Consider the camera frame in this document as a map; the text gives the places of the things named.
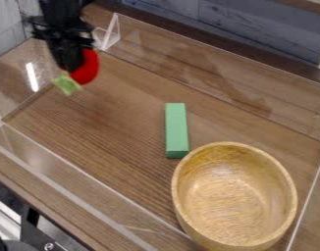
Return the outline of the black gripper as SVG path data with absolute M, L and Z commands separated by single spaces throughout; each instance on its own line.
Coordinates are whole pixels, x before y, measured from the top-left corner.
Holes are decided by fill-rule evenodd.
M 44 16 L 29 16 L 28 23 L 32 26 L 32 37 L 49 42 L 68 41 L 73 42 L 83 48 L 92 49 L 95 47 L 95 36 L 92 32 L 95 27 L 85 22 L 81 16 L 68 17 L 63 26 L 52 26 Z M 69 48 L 63 54 L 60 50 L 51 51 L 52 58 L 61 70 L 72 72 L 84 64 L 83 49 Z

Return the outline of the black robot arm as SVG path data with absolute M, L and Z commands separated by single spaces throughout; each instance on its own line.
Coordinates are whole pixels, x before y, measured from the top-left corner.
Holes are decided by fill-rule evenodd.
M 93 48 L 93 27 L 83 20 L 79 0 L 37 0 L 40 15 L 29 16 L 32 37 L 47 44 L 60 69 L 72 72 L 85 63 L 84 50 Z

